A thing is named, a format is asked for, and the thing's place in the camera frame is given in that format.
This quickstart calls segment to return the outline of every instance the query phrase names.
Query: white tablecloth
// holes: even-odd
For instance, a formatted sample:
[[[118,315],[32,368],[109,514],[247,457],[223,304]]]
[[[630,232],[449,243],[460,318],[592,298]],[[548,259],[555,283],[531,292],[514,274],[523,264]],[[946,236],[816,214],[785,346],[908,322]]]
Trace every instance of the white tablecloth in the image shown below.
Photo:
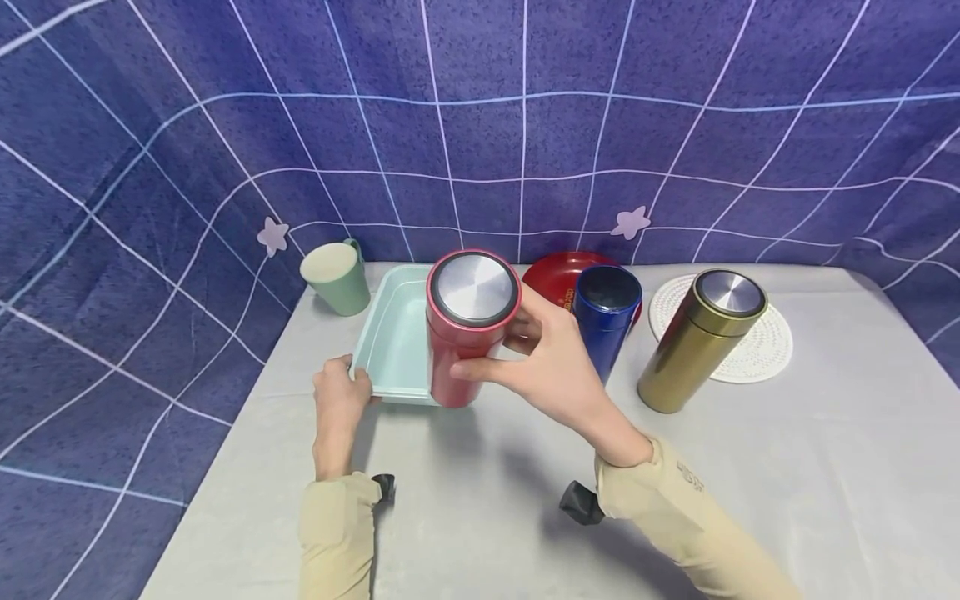
[[[372,289],[391,266],[368,265]],[[614,401],[685,455],[807,598],[960,598],[956,387],[865,277],[733,267],[790,323],[790,366],[754,385],[710,381],[659,415],[634,389],[655,347],[644,318],[607,386]],[[702,268],[633,270],[649,301]],[[365,318],[304,292],[142,598],[296,597],[310,375],[353,350]],[[623,523],[585,528],[560,513],[570,480],[593,484],[590,448],[506,390],[486,386],[459,411],[383,405],[368,417],[356,466],[397,480],[377,525],[375,600],[697,597]]]

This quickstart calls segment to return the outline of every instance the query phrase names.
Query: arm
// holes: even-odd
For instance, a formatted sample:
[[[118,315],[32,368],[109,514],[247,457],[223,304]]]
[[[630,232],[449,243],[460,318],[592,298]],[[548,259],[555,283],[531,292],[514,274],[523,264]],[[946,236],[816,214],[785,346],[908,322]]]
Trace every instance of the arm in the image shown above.
[[[315,481],[300,506],[300,600],[368,600],[373,563],[373,505],[380,486],[350,474],[357,424],[371,399],[362,369],[347,375],[350,357],[327,361],[314,375],[317,440]]]
[[[670,446],[637,431],[613,404],[573,316],[526,286],[521,308],[505,344],[526,359],[472,359],[455,364],[451,374],[504,385],[583,436],[597,452],[604,513],[631,520],[708,598],[799,599]]]
[[[618,468],[597,457],[604,513],[632,521],[707,598],[800,600],[800,591],[676,451],[651,442],[653,457],[635,467]]]

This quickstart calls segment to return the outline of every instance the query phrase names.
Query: purple star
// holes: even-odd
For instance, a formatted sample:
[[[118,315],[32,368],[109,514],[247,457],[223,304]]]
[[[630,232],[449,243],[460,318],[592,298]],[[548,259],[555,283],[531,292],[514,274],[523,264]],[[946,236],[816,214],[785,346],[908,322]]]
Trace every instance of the purple star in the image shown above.
[[[636,233],[650,225],[646,215],[647,207],[641,206],[633,212],[619,212],[616,215],[616,227],[610,235],[622,235],[628,240],[636,237]]]
[[[256,234],[256,241],[267,247],[267,255],[274,257],[276,251],[287,249],[287,238],[285,237],[290,226],[286,223],[275,223],[273,219],[267,217],[263,220],[263,230]]]

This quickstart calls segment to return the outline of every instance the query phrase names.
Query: plastic storage box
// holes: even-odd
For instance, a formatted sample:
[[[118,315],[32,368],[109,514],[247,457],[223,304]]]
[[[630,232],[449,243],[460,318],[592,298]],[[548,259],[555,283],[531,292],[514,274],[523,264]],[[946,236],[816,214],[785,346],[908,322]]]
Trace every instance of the plastic storage box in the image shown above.
[[[428,380],[429,273],[429,265],[401,265],[387,272],[353,352],[353,367],[367,370],[373,395],[384,402],[438,406]]]

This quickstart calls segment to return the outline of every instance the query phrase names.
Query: beige sleeve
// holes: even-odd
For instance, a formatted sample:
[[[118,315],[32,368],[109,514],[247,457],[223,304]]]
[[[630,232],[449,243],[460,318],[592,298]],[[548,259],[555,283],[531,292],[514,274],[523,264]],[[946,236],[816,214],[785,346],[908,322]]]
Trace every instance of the beige sleeve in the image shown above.
[[[311,483],[300,506],[300,600],[368,600],[373,505],[380,486],[356,472]]]
[[[604,513],[631,520],[711,600],[801,598],[763,548],[717,506],[684,460],[669,445],[652,442],[650,463],[616,468],[597,459]]]

